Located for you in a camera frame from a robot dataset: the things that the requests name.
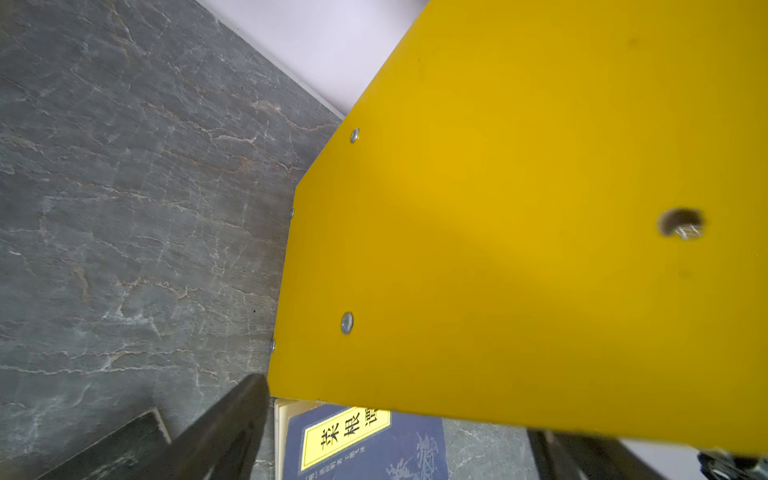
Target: screw head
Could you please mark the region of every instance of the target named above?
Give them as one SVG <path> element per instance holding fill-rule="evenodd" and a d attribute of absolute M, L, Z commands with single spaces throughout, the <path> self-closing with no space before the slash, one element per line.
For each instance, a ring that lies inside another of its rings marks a hole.
<path fill-rule="evenodd" d="M 355 318 L 352 316 L 352 312 L 347 312 L 341 317 L 341 333 L 349 335 L 352 331 L 352 326 L 355 324 Z"/>

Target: yellow panel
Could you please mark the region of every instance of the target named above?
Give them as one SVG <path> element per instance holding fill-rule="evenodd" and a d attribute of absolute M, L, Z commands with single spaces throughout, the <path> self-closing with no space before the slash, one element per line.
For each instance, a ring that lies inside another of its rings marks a hole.
<path fill-rule="evenodd" d="M 270 390 L 768 452 L 766 25 L 432 0 L 296 189 Z"/>

